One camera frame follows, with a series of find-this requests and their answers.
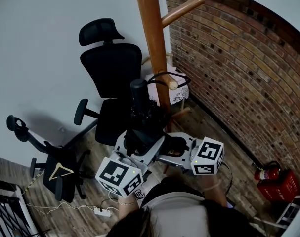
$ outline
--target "wristband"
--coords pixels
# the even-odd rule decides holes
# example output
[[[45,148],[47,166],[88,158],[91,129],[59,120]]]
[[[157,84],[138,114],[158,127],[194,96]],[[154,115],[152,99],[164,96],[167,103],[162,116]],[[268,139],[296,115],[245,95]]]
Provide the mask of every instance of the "wristband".
[[[205,188],[204,192],[205,191],[210,191],[210,190],[214,189],[215,187],[219,186],[220,184],[221,184],[221,180],[219,180],[215,185],[212,185],[212,186],[210,186],[208,188]]]
[[[124,206],[135,204],[135,202],[136,202],[136,200],[135,200],[133,203],[122,203],[120,200],[118,200],[118,203],[119,203],[119,204],[122,204],[122,205],[124,205]]]

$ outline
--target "coat rack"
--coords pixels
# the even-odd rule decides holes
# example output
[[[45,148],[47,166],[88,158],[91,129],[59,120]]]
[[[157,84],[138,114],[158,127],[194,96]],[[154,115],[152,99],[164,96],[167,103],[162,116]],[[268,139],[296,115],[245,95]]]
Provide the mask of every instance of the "coat rack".
[[[163,28],[174,22],[179,17],[202,5],[205,0],[189,0],[179,7],[173,9],[163,18],[160,14],[159,0],[137,0],[141,14],[142,24],[145,32],[149,54],[152,62],[153,73],[167,71],[165,43]],[[173,85],[176,81],[169,75],[157,77],[166,85]],[[156,85],[160,106],[165,113],[170,112],[169,89],[161,84]]]

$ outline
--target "mesh chair backrest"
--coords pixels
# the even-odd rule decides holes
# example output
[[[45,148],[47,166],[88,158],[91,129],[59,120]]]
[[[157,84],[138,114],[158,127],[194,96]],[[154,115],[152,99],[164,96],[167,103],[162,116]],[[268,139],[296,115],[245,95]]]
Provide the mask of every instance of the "mesh chair backrest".
[[[141,50],[133,44],[112,44],[124,39],[111,18],[88,23],[80,30],[79,41],[86,46],[99,41],[104,45],[81,55],[81,62],[93,79],[102,98],[130,97],[130,83],[140,78]]]
[[[130,83],[140,78],[141,57],[141,50],[136,45],[108,44],[84,52],[81,62],[100,97],[130,98]]]

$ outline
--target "white box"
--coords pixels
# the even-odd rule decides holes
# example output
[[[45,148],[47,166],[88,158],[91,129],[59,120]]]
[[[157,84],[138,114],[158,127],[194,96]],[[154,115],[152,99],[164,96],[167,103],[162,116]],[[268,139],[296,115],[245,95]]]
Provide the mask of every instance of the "white box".
[[[205,137],[190,163],[195,175],[214,175],[218,172],[224,155],[222,142]]]
[[[103,188],[124,198],[143,183],[140,169],[108,157],[102,161],[95,178]]]

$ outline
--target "power strip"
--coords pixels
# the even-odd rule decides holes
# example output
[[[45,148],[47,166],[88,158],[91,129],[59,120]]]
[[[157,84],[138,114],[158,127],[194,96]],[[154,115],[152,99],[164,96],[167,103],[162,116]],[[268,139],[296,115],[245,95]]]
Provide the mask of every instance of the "power strip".
[[[96,215],[100,215],[100,216],[105,216],[105,217],[110,217],[111,216],[111,211],[110,210],[106,210],[106,209],[99,209],[99,208],[94,208],[94,213]]]

